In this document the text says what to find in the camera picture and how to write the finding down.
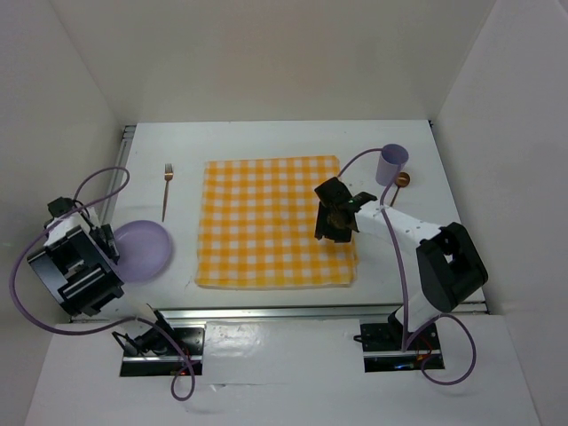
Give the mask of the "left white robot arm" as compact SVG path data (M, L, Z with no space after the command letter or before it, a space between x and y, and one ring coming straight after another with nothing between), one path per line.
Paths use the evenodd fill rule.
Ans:
M173 254L168 231L150 220L113 230L93 208L59 197L48 204L46 241L27 261L40 281L72 317L93 317L124 296L125 285L144 284L160 275Z

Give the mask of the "lavender plate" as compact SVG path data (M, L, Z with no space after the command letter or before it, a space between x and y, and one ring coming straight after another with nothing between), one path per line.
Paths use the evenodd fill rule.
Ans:
M115 267L125 283L143 283L157 277L169 264L172 241L168 231L150 220L136 220L114 231L119 252Z

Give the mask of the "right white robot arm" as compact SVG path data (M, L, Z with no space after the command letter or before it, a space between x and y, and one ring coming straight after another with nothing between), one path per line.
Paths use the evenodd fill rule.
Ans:
M488 272L467 229L456 222L436 225L411 217L371 193L351 194L332 177L315 188L319 199L315 238L348 243L353 233L392 244L403 304L389 317L391 344L406 350L418 333L488 281Z

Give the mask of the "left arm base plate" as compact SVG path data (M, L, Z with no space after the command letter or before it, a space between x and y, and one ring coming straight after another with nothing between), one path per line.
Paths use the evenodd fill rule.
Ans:
M170 336L189 358L196 375L202 374L205 325L171 327ZM120 377L173 376L184 365L170 342L153 327L136 337L114 331L113 338L122 348Z

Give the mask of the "lavender cup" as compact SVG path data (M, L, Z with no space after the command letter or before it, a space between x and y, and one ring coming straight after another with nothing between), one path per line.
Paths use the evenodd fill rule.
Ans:
M377 184L388 185L405 168L408 158L408 151L401 145L387 144L383 146L375 173Z

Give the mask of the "yellow checkered cloth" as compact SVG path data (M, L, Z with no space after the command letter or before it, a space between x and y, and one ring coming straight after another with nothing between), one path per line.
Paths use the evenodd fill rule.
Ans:
M196 284L249 290L350 286L357 277L354 243L314 236L314 190L339 170L333 155L207 162Z

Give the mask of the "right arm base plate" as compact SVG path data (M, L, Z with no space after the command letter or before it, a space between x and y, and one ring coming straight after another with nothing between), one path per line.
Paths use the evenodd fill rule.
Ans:
M445 363L435 325L428 326L402 351L401 336L394 335L390 324L361 323L353 337L363 351L366 373L420 371L423 361L426 369L442 370Z

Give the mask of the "aluminium front rail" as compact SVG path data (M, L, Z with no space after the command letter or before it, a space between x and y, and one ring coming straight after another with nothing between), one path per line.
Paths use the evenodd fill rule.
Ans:
M161 309L168 321L338 320L388 317L397 304L311 305L265 308Z

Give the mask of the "aluminium rail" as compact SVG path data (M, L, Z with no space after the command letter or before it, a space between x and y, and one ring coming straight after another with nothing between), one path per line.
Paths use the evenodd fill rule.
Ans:
M125 167L127 165L128 157L130 154L132 142L135 136L137 125L127 125L122 131L122 140L120 142L118 155L116 157L115 166ZM123 182L123 174L119 170L113 170L111 172L109 186L107 192L111 193L116 190ZM116 204L117 196L113 196L102 203L99 210L99 219L105 224L112 221L112 216L114 214L114 207Z
M161 309L168 321L338 320L388 317L397 304L311 305L265 308Z

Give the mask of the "aluminium left rail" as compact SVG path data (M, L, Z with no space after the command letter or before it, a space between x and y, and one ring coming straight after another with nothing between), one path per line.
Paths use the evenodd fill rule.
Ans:
M132 142L135 136L137 125L127 125L122 131L122 140L120 142L118 155L116 157L115 166L125 167L127 165L128 157L130 154ZM111 172L109 186L107 192L111 193L116 190L123 182L123 174L119 170L113 170ZM114 214L114 207L116 204L117 196L113 196L102 203L99 210L99 219L105 224L112 221L112 216Z

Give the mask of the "copper spoon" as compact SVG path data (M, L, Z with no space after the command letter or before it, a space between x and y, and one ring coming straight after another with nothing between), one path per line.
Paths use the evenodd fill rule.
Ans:
M395 204L400 190L402 188L406 188L407 186L409 186L410 181L411 181L411 178L410 178L410 175L407 172L404 172L404 171L399 172L399 174L397 175L396 180L395 180L396 190L395 190L395 193L393 194L391 201L390 201L391 207Z

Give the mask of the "copper fork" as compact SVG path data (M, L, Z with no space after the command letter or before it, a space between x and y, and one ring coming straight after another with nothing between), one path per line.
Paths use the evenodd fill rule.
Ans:
M174 170L173 165L171 163L166 163L164 166L164 193L163 193L163 200L162 200L162 222L165 221L165 217L167 214L167 207L168 207L168 199L169 199L169 191L170 191L170 182L174 178Z

